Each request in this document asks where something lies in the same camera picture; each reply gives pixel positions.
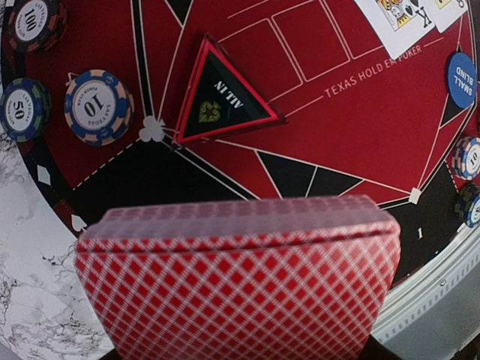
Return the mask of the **white chip seat five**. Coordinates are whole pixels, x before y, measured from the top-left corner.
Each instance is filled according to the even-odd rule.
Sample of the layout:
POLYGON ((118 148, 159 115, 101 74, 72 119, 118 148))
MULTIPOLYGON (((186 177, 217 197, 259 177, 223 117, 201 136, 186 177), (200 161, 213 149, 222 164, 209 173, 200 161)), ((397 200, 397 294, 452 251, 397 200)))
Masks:
POLYGON ((7 22, 9 44, 18 53, 45 52, 62 39, 67 24, 64 1, 18 1, 7 22))

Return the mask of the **red playing card deck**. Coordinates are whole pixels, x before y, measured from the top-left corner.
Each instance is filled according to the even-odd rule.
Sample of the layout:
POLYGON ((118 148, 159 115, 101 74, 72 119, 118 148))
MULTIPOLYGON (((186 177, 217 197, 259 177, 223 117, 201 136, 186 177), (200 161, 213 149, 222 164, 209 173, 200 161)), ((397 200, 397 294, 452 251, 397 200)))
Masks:
POLYGON ((400 235, 365 195, 117 208, 75 266, 123 359, 357 359, 400 235))

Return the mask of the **small black triangle marker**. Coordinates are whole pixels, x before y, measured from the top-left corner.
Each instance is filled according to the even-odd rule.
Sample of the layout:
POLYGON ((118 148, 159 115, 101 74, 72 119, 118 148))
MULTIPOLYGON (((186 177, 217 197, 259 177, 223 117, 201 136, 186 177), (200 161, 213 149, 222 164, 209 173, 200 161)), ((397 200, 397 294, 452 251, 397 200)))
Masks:
POLYGON ((204 139, 256 131, 287 119, 257 91, 210 34, 203 36, 172 142, 186 146, 204 139))

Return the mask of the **green chip seat four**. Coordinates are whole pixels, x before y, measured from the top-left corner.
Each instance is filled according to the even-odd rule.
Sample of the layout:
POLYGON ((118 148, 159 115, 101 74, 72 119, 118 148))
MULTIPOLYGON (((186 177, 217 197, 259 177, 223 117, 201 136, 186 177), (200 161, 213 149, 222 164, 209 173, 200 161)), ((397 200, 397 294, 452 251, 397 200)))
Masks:
POLYGON ((1 96, 1 126, 15 142, 27 142, 47 129, 52 108, 50 93, 42 82, 17 78, 1 96))

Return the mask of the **blue chip stack seat one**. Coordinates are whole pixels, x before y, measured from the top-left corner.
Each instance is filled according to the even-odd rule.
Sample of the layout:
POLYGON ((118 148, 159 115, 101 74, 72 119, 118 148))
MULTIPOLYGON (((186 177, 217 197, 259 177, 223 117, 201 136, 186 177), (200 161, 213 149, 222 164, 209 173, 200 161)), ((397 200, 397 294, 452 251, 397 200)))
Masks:
POLYGON ((469 182, 461 188, 454 206, 454 211, 469 228, 474 228, 479 224, 478 185, 469 182))

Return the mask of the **eight of spades card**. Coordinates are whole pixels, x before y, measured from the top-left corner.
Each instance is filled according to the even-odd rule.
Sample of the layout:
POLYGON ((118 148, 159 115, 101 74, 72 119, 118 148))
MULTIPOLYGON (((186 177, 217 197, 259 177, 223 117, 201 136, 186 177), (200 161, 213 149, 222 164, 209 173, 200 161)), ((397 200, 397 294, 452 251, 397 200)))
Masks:
POLYGON ((425 0, 424 3, 439 33, 443 33, 468 10, 467 0, 425 0))

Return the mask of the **white chip stack seat ten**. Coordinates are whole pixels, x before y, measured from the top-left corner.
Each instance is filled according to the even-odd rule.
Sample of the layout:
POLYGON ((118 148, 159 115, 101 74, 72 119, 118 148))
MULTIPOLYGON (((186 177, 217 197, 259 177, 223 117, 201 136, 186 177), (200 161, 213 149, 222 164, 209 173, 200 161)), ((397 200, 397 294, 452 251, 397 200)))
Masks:
POLYGON ((473 180, 479 174, 479 138, 464 136, 453 149, 451 168, 455 176, 463 180, 473 180))

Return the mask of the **white chip stack seat four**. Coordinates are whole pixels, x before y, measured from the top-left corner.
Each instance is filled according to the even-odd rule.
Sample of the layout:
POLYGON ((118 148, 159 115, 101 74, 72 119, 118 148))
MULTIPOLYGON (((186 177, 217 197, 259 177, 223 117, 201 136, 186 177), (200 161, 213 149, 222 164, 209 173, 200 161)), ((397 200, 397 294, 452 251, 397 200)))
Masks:
POLYGON ((67 87, 64 117, 81 141, 90 146, 107 146, 129 130, 134 119, 134 99, 117 76, 91 69, 67 87))

